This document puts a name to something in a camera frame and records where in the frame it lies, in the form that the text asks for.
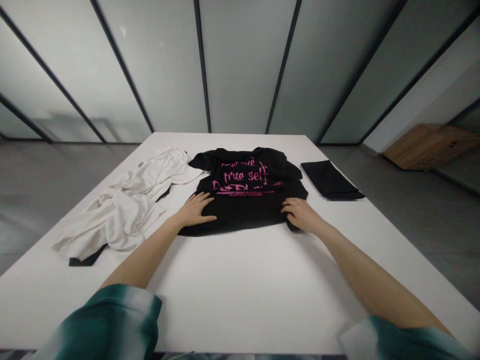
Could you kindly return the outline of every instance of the black t-shirt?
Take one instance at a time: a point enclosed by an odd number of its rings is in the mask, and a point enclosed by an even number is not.
[[[200,180],[196,194],[215,197],[202,215],[215,215],[217,220],[184,227],[180,235],[203,236],[285,221],[292,231],[298,230],[280,210],[286,198],[306,199],[308,192],[300,181],[302,172],[283,152],[265,147],[253,151],[218,148],[198,153],[188,164],[210,171]]]

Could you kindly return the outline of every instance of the tie-dye sleeve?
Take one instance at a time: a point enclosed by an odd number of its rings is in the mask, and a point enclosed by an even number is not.
[[[104,287],[60,324],[33,359],[150,359],[161,307],[147,290]]]
[[[455,339],[432,327],[399,329],[370,316],[340,336],[349,360],[474,360]]]

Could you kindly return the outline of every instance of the folded black cloth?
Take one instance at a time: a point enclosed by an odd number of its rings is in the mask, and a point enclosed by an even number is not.
[[[303,162],[301,167],[324,198],[344,201],[365,197],[329,160]]]

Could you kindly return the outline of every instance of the vertical metal frame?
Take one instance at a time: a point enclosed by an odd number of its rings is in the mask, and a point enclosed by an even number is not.
[[[40,136],[44,141],[51,144],[52,139],[45,134],[40,128],[34,124],[23,112],[19,110],[13,103],[10,102],[1,92],[0,92],[0,103],[3,104],[8,110],[10,110],[17,118],[19,118],[25,125],[32,129],[38,136]],[[10,137],[2,135],[6,140],[11,140]]]
[[[282,85],[285,66],[287,64],[287,59],[289,58],[290,46],[292,45],[292,39],[294,38],[295,26],[297,25],[301,6],[302,0],[296,0],[295,9],[293,10],[293,16],[291,18],[290,31],[288,32],[288,37],[286,38],[285,51],[281,60],[280,72],[278,73],[278,80],[276,81],[275,93],[273,94],[273,100],[271,102],[270,114],[268,115],[268,121],[266,123],[265,134],[269,133],[270,124],[272,123],[272,118],[274,117],[275,105],[277,105],[277,98],[279,97],[280,86]]]
[[[330,126],[332,125],[332,123],[334,122],[335,118],[337,117],[337,115],[339,114],[340,112],[340,109],[342,108],[342,106],[345,104],[345,102],[347,101],[348,97],[350,96],[350,93],[352,92],[352,90],[354,89],[355,85],[357,84],[357,82],[359,81],[360,77],[362,76],[362,74],[364,73],[365,69],[367,68],[367,66],[369,65],[370,61],[372,60],[372,58],[374,57],[375,53],[377,52],[377,50],[379,49],[381,43],[384,41],[385,37],[387,36],[387,34],[389,33],[390,29],[392,28],[393,24],[395,23],[395,21],[397,20],[397,18],[399,17],[400,13],[402,12],[403,8],[405,7],[405,5],[407,4],[407,0],[399,0],[398,3],[396,4],[395,8],[393,9],[393,11],[391,12],[391,14],[388,16],[385,24],[383,25],[383,27],[381,28],[381,31],[380,33],[378,34],[378,36],[376,37],[375,39],[375,42],[373,43],[373,45],[371,46],[370,50],[368,51],[368,53],[366,54],[365,58],[363,59],[363,61],[361,62],[358,70],[356,71],[355,75],[353,76],[353,78],[351,79],[350,83],[348,84],[345,92],[343,93],[343,95],[341,96],[340,98],[340,101],[338,102],[338,104],[336,105],[335,109],[333,110],[332,114],[330,115],[330,117],[328,118],[328,121],[326,123],[326,125],[323,127],[321,133],[320,133],[320,136],[318,137],[317,141],[316,141],[316,144],[317,145],[320,145],[320,142],[322,141],[323,137],[325,136],[325,134],[327,133],[327,131],[329,130]]]
[[[137,88],[135,87],[132,76],[130,75],[130,72],[127,68],[127,65],[125,64],[122,54],[120,53],[119,47],[115,42],[114,36],[112,35],[112,31],[110,30],[107,20],[105,19],[104,13],[102,12],[102,8],[100,7],[97,0],[90,0],[90,3],[91,3],[91,6],[93,7],[93,10],[95,10],[95,14],[98,18],[98,21],[100,21],[101,27],[103,28],[103,31],[105,32],[105,36],[108,39],[108,42],[110,43],[111,49],[113,50],[113,53],[116,56],[118,64],[120,65],[121,70],[123,71],[123,75],[125,76],[126,81],[130,86],[130,90],[133,93],[133,97],[135,98],[136,103],[138,104],[138,107],[140,108],[143,118],[145,119],[146,124],[150,129],[150,132],[153,133],[155,130],[152,126],[152,123],[150,122],[149,116],[147,114],[147,111],[145,110],[142,99],[140,99],[140,95],[137,91]]]
[[[196,35],[198,38],[198,51],[200,53],[201,81],[203,82],[203,97],[205,99],[206,125],[208,133],[212,133],[212,123],[210,122],[210,102],[209,90],[207,87],[207,71],[205,69],[204,37],[202,34],[202,18],[200,17],[200,1],[193,0],[195,9]]]
[[[364,142],[366,138],[377,128],[377,126],[382,122],[383,119],[397,106],[397,104],[404,98],[404,96],[415,86],[415,84],[420,80],[420,78],[425,75],[425,73],[432,67],[433,64],[444,54],[444,52],[459,38],[460,35],[475,21],[476,18],[480,15],[480,5],[475,8],[475,10],[470,14],[469,17],[458,27],[458,29],[443,43],[443,45],[438,49],[438,51],[433,54],[430,60],[420,69],[420,71],[415,75],[415,77],[408,83],[408,85],[403,89],[403,91],[395,98],[395,100],[390,104],[390,106],[383,112],[383,114],[378,118],[377,121],[372,125],[370,130],[361,138],[358,144]]]
[[[107,141],[104,139],[102,134],[97,130],[97,128],[92,124],[90,119],[87,117],[87,115],[83,112],[83,110],[80,108],[80,106],[77,104],[77,102],[74,100],[74,98],[70,95],[70,93],[67,91],[67,89],[62,85],[62,83],[59,81],[59,79],[55,76],[53,71],[49,68],[49,66],[45,63],[45,61],[40,57],[38,52],[34,49],[34,47],[30,44],[30,42],[27,40],[25,35],[20,31],[20,29],[15,25],[15,23],[10,19],[10,17],[7,15],[5,10],[2,8],[0,5],[0,17],[5,21],[5,23],[8,25],[8,27],[13,31],[13,33],[16,35],[16,37],[20,40],[20,42],[23,44],[23,46],[28,50],[30,55],[33,56],[33,58],[36,60],[36,62],[41,66],[43,71],[46,72],[48,77],[53,81],[53,83],[56,85],[56,87],[61,91],[63,96],[66,97],[66,99],[70,102],[70,104],[73,106],[73,108],[78,112],[78,114],[81,116],[81,118],[88,124],[88,126],[93,130],[93,132],[96,134],[96,136],[101,140],[102,143],[106,143]]]

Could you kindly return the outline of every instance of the black fabric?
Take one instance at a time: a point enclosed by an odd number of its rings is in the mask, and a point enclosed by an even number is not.
[[[170,194],[170,189],[172,188],[172,184],[170,184],[170,186],[168,187],[168,189],[158,197],[158,199],[155,201],[156,203],[158,203],[160,201],[160,199],[163,199],[164,197],[166,197],[168,194]]]
[[[303,162],[301,167],[320,194],[329,200],[345,201],[365,197],[329,160]]]
[[[94,252],[92,255],[87,257],[85,260],[80,260],[75,257],[71,257],[70,261],[68,262],[68,266],[71,267],[89,267],[95,264],[97,259],[99,258],[100,254],[102,251],[107,247],[107,244],[103,245],[101,248],[99,248],[96,252]]]
[[[218,148],[197,154],[188,164],[210,171],[195,193],[211,193],[215,200],[202,215],[215,215],[217,220],[184,227],[180,235],[204,236],[285,221],[290,230],[299,230],[280,210],[286,198],[306,199],[308,192],[300,181],[302,172],[283,152],[264,147],[253,151]]]

